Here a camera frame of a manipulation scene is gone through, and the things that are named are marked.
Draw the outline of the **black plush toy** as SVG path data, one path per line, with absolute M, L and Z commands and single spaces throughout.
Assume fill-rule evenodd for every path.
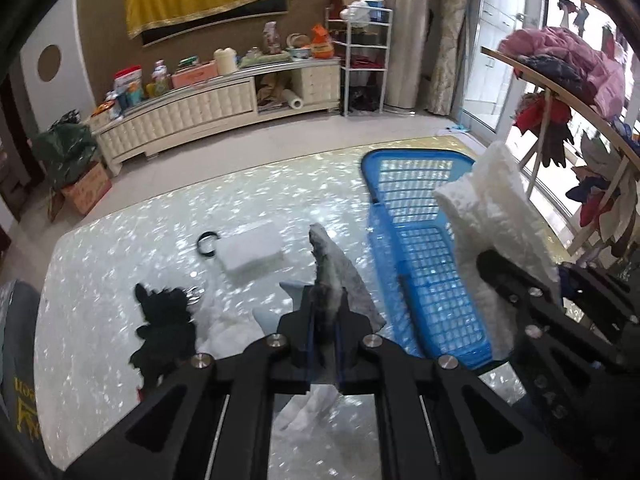
M 142 386 L 137 388 L 142 401 L 194 356 L 196 325 L 189 310 L 189 297 L 182 288 L 149 290 L 138 283 L 134 298 L 144 323 L 136 329 L 141 346 L 130 356 L 129 364 L 142 378 Z

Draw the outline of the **white fluffy towel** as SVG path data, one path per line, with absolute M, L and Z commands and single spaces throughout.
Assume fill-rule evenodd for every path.
M 459 276 L 480 314 L 492 358 L 514 348 L 516 310 L 481 277 L 477 257 L 493 249 L 550 288 L 560 298 L 560 277 L 544 244 L 544 220 L 525 195 L 518 163 L 506 144 L 489 145 L 472 169 L 434 191 L 454 234 Z

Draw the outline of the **blue plastic laundry basket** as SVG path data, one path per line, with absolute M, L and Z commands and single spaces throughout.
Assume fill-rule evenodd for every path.
M 381 148 L 363 155 L 360 172 L 370 197 L 368 241 L 394 341 L 419 358 L 450 354 L 481 370 L 492 362 L 491 345 L 434 196 L 473 164 L 454 151 Z

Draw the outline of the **grey fluffy cloth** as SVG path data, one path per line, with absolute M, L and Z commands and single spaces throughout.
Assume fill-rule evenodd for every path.
M 320 385 L 336 384 L 334 341 L 338 309 L 346 294 L 349 310 L 364 315 L 373 333 L 382 330 L 386 321 L 375 307 L 374 301 L 356 266 L 334 243 L 322 224 L 309 227 L 309 241 L 316 263 L 314 280 L 314 341 L 320 352 L 320 370 L 314 382 Z

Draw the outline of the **black hair band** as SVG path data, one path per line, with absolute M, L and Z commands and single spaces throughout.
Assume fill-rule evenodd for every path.
M 215 231 L 203 232 L 195 243 L 196 252 L 204 258 L 213 258 L 216 256 L 217 242 L 220 235 Z

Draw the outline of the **light blue white garment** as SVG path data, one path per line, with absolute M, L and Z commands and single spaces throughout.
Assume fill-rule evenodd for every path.
M 216 307 L 193 308 L 196 328 L 196 350 L 221 359 L 241 353 L 251 342 L 274 333 L 280 314 L 258 308 L 254 320 L 236 309 L 229 311 Z M 274 408 L 274 429 L 279 436 L 292 434 L 309 438 L 312 430 L 337 401 L 337 390 L 329 385 L 312 385 L 303 396 L 283 396 Z

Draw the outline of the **wooden clothes drying rack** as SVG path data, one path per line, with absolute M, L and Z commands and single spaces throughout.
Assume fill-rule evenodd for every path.
M 608 246 L 620 258 L 638 240 L 639 155 L 609 120 L 601 117 L 593 99 L 583 100 L 580 80 L 549 78 L 552 68 L 567 75 L 573 67 L 558 58 L 538 55 L 514 58 L 486 47 L 484 55 L 513 68 L 513 76 L 535 90 L 523 93 L 515 102 L 509 126 L 536 141 L 518 160 L 527 177 L 525 194 L 539 188 L 549 200 L 555 195 L 539 181 L 541 168 L 570 168 L 577 179 L 564 184 L 567 198 L 578 203 L 575 217 L 568 217 L 573 239 L 568 252 L 584 252 L 591 244 L 596 252 Z

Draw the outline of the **pink clothes pile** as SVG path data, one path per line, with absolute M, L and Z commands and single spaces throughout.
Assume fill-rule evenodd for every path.
M 625 104 L 625 71 L 619 62 L 562 27 L 522 28 L 500 41 L 498 51 L 510 58 L 551 55 L 573 66 L 593 93 L 593 108 L 605 119 Z

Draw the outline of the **cardboard box on floor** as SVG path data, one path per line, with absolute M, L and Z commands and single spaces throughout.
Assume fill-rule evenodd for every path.
M 112 181 L 102 162 L 92 162 L 85 174 L 62 190 L 51 188 L 47 215 L 53 222 L 66 204 L 85 217 L 112 188 Z

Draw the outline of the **paper towel roll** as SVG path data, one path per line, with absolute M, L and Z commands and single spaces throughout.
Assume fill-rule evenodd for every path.
M 292 110 L 301 110 L 304 106 L 303 99 L 291 89 L 284 89 L 281 93 L 282 100 L 288 104 Z

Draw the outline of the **cream tv cabinet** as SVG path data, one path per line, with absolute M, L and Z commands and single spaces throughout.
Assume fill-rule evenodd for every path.
M 282 100 L 284 89 L 303 99 L 301 110 L 292 110 Z M 123 162 L 139 155 L 153 157 L 206 136 L 261 122 L 332 112 L 340 101 L 340 62 L 312 58 L 247 68 L 171 91 L 94 127 L 92 136 L 107 168 L 119 174 Z

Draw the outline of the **white metal shelf rack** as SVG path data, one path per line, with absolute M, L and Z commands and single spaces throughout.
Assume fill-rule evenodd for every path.
M 383 0 L 328 6 L 324 24 L 340 59 L 342 115 L 382 113 L 394 11 Z

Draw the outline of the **patterned curtain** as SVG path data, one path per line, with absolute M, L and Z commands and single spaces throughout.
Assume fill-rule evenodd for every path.
M 428 88 L 426 110 L 448 116 L 458 79 L 459 38 L 469 0 L 440 0 L 440 39 Z

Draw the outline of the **orange bag on cabinet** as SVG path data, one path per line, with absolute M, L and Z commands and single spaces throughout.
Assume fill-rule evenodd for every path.
M 328 60 L 334 57 L 334 47 L 330 33 L 321 24 L 315 24 L 311 29 L 311 55 L 318 60 Z

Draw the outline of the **pink box on cabinet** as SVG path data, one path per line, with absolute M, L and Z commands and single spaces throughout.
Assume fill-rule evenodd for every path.
M 172 88 L 181 89 L 200 84 L 218 76 L 218 68 L 215 61 L 201 63 L 190 67 L 180 68 L 171 75 Z

